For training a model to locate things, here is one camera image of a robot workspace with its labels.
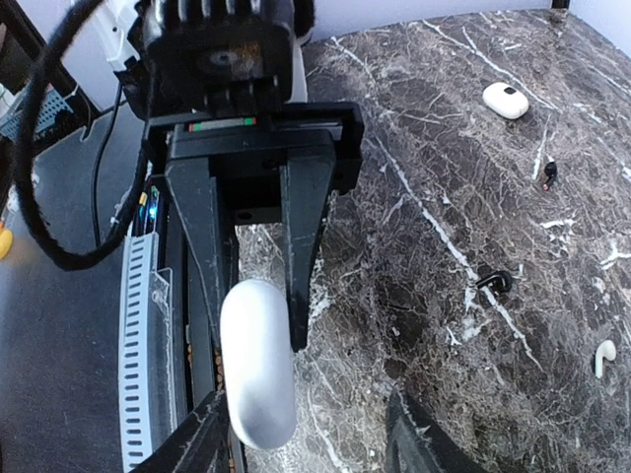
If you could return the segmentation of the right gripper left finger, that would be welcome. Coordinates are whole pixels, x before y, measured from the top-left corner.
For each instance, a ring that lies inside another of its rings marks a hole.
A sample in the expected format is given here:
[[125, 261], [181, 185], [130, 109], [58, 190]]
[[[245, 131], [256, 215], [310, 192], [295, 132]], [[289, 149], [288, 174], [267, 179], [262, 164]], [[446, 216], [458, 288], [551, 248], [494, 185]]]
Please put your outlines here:
[[211, 392], [132, 472], [229, 472], [228, 427], [226, 392]]

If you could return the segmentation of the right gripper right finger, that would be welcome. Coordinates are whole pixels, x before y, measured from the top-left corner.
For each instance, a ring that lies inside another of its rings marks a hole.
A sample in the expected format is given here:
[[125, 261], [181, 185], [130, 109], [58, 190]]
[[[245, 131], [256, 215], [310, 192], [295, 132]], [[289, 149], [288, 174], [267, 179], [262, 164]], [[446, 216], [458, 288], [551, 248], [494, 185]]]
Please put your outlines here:
[[419, 402], [397, 388], [387, 404], [385, 463], [385, 472], [485, 472]]

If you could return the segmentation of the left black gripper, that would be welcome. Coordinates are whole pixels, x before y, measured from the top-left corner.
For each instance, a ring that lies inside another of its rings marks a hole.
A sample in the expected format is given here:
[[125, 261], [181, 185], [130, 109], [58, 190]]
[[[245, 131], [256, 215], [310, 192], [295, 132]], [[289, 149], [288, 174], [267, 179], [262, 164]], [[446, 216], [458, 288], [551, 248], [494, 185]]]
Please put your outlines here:
[[143, 149], [163, 175], [199, 278], [211, 337], [238, 280], [237, 225], [282, 218], [291, 347], [307, 347], [310, 286], [330, 191], [355, 188], [365, 125], [358, 104], [290, 103], [271, 114], [153, 118]]

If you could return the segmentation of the white oval charging case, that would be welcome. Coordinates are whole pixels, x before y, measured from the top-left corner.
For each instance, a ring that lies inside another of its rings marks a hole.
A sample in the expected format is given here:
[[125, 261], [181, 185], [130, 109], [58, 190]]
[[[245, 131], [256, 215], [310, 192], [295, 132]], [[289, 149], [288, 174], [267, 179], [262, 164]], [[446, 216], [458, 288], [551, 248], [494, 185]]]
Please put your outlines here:
[[224, 299], [220, 340], [233, 431], [247, 446], [285, 445], [297, 426], [288, 306], [273, 285], [236, 284]]

